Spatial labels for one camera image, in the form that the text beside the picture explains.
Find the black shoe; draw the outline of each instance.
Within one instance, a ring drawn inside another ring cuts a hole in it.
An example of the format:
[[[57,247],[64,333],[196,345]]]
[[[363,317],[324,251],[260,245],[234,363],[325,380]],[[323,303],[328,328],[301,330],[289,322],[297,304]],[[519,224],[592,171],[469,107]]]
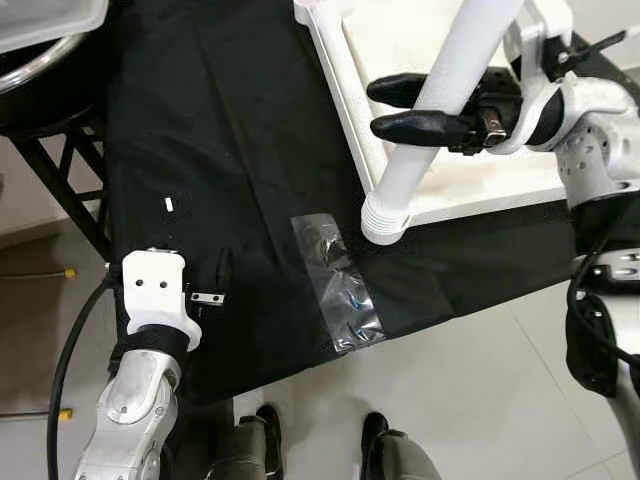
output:
[[[282,432],[278,412],[271,405],[263,405],[256,412],[256,416],[265,422],[264,431],[267,437],[267,455],[265,467],[267,477],[280,480],[283,477],[282,468]]]
[[[374,444],[375,441],[383,434],[389,431],[389,422],[387,419],[378,412],[371,412],[364,419],[364,425],[362,426],[362,441],[360,442],[360,448],[362,449],[362,470],[360,472],[360,480],[367,480],[369,471],[371,470],[369,464],[372,457],[375,455]]]

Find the black cable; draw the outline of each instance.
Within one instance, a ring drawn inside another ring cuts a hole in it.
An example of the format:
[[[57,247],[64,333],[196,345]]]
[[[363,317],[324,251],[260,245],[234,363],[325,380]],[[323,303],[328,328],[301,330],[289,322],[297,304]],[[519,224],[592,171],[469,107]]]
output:
[[[64,379],[71,360],[71,354],[76,346],[76,342],[80,337],[82,328],[87,322],[87,318],[91,313],[94,305],[102,294],[110,288],[111,276],[107,276],[100,282],[100,285],[89,295],[89,298],[83,305],[78,317],[71,327],[69,336],[64,343],[62,353],[56,365],[56,371],[53,376],[53,384],[51,386],[51,398],[49,399],[49,412],[47,416],[47,470],[49,472],[49,480],[58,480],[58,415],[60,413],[60,402],[62,400],[62,389],[64,387]]]
[[[580,322],[580,326],[589,334],[591,337],[602,347],[608,350],[611,354],[615,355],[616,358],[619,358],[623,362],[629,364],[630,367],[636,368],[640,371],[640,359],[634,357],[629,352],[622,350],[615,343],[610,341],[600,332],[598,332],[582,315],[580,312],[580,308],[578,307],[578,290],[580,289],[580,284],[586,273],[593,266],[594,262],[597,260],[598,256],[604,250],[604,247],[607,245],[609,241],[609,237],[611,232],[621,223],[621,221],[626,218],[627,214],[631,210],[633,206],[633,202],[628,205],[627,208],[616,218],[609,228],[607,228],[600,239],[594,243],[593,248],[589,251],[589,253],[585,256],[585,258],[580,263],[578,270],[573,275],[571,282],[569,283],[569,288],[567,289],[567,306],[569,308],[569,314],[573,315]]]

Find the white pipe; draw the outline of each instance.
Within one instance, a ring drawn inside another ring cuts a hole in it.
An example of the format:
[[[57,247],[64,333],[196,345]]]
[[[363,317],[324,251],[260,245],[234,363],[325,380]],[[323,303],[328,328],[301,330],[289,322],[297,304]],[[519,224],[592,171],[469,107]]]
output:
[[[465,0],[415,107],[458,115],[525,0]],[[374,243],[398,241],[410,223],[409,202],[439,148],[398,145],[362,206],[362,232]]]

